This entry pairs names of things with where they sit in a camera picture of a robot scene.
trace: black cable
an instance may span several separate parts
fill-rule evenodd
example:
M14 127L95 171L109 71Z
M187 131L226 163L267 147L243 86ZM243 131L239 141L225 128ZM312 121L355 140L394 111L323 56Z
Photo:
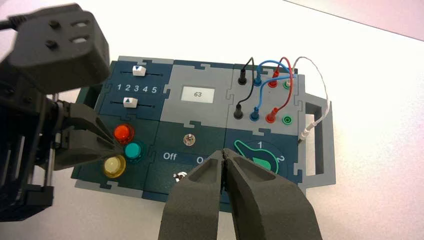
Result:
M13 24L9 20L0 21L0 30L11 29L13 28Z
M255 69L255 61L253 60L253 57L251 57L249 59L249 61L244 65L242 70L245 70L250 62L252 62L252 87L250 88L249 95L245 99L238 101L237 105L240 105L240 103L248 100L251 97L252 92L253 92L253 87L255 86L254 85L254 83L255 83L255 70L254 70Z

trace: white table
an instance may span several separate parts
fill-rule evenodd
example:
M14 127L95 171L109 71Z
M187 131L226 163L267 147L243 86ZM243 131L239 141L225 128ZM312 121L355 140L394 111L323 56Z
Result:
M65 3L8 0L0 19L58 2ZM281 0L263 2L79 4L96 17L111 60L312 58L324 75L334 123L337 184L306 193L323 238L424 239L424 42ZM11 30L0 32L0 56L13 37ZM313 67L300 62L298 68L306 91L323 96ZM77 94L60 97L73 102ZM23 222L0 223L0 239L157 239L164 203L75 188L71 172L54 173L52 207ZM235 239L230 213L219 213L218 239Z

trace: control panel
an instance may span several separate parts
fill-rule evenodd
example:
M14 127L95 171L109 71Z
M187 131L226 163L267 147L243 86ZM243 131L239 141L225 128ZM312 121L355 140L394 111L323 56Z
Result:
M303 191L335 184L331 108L315 126L315 175L306 175L306 143L299 139L306 114L320 118L326 100L305 93L306 77L294 73L268 65L120 56L103 85L81 89L77 102L95 109L124 151L75 167L76 187L165 202L184 173L223 148ZM225 191L220 207L231 210Z

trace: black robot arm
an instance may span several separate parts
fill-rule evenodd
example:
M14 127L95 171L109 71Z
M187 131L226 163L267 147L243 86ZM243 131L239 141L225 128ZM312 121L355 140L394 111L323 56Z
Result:
M54 94L99 84L109 75L109 47L96 19L71 4L11 16L17 31L0 62L0 221L21 221L52 205L52 171L122 153L83 104ZM35 166L43 185L32 184Z

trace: printed numbers 1 2 3 4 5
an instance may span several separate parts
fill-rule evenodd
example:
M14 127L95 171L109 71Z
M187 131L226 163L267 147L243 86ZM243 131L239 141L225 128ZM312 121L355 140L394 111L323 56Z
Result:
M158 92L157 86L149 87L149 86L140 86L140 85L131 85L131 84L118 84L116 87L118 91L125 91L125 92L137 93L142 91L145 93L152 93L152 94L156 94Z

